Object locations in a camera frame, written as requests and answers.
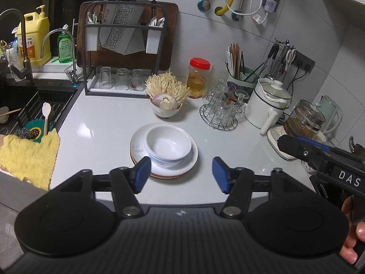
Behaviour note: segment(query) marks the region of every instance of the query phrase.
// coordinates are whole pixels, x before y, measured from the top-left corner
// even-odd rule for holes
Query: kitchen counter
[[[107,174],[119,166],[132,167],[129,154],[134,132],[149,123],[168,122],[186,130],[198,145],[198,161],[179,179],[149,178],[136,197],[149,204],[206,204],[224,202],[224,195],[212,175],[211,164],[220,156],[228,166],[243,166],[255,174],[269,175],[274,167],[283,170],[313,189],[309,175],[300,160],[282,159],[260,130],[244,119],[232,132],[221,132],[208,126],[199,115],[202,100],[188,99],[180,112],[163,120],[154,115],[148,99],[85,96],[82,91],[59,132],[60,149],[51,188],[81,169]],[[261,197],[266,193],[255,193]],[[98,192],[100,200],[112,200],[111,193]]]

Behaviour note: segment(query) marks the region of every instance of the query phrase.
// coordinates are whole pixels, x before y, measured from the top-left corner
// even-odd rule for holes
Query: wall
[[[365,32],[350,26],[336,60],[315,101],[330,96],[341,108],[343,120],[332,142],[349,150],[349,138],[365,146]]]
[[[245,65],[256,68],[267,56],[275,37],[281,41],[289,39],[301,53],[316,62],[310,74],[295,82],[294,101],[314,99],[331,70],[348,28],[347,21],[327,0],[280,0],[277,12],[261,26],[255,25],[250,17],[235,22],[230,12],[216,16],[214,9],[224,6],[224,0],[211,0],[211,9],[204,13],[197,8],[199,0],[160,1],[174,2],[180,11],[171,62],[174,74],[187,76],[189,59],[195,56],[225,69],[226,50],[233,42],[243,49]],[[240,0],[235,0],[232,8],[237,9],[239,3]],[[259,0],[254,0],[253,8],[257,9],[258,3]],[[249,4],[250,0],[246,0],[243,9],[246,13]],[[292,67],[287,84],[295,71]]]

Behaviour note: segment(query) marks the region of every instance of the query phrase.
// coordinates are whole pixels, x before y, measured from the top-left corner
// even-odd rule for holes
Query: white spatula
[[[51,105],[49,103],[47,102],[43,103],[42,113],[43,116],[45,117],[44,129],[43,129],[43,136],[45,136],[48,134],[48,116],[51,113]]]

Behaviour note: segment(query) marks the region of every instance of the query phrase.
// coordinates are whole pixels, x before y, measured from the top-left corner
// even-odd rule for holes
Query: faucet
[[[75,61],[75,39],[73,38],[73,35],[71,34],[71,32],[69,30],[66,29],[55,29],[50,31],[44,38],[42,41],[42,45],[41,45],[41,59],[43,58],[43,47],[44,47],[44,43],[46,42],[46,39],[52,35],[53,33],[57,33],[57,32],[65,32],[67,34],[70,35],[71,37],[71,41],[72,41],[72,64],[73,64],[73,71],[68,71],[68,69],[65,70],[65,73],[67,75],[67,77],[71,80],[73,85],[76,85],[78,83],[77,80],[77,73],[76,73],[76,61]]]
[[[0,14],[0,20],[4,18],[7,14],[17,14],[21,19],[21,45],[23,47],[23,69],[20,71],[13,65],[10,65],[10,69],[18,76],[20,79],[27,79],[27,84],[31,84],[34,82],[32,66],[30,65],[30,59],[28,58],[27,51],[27,36],[25,33],[25,18],[24,15],[17,9],[8,9]]]

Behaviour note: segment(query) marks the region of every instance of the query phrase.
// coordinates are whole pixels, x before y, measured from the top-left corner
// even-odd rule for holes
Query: green soap bottle
[[[64,25],[63,29],[68,30],[68,25]],[[60,63],[72,62],[72,40],[69,34],[62,32],[57,38],[58,61]]]

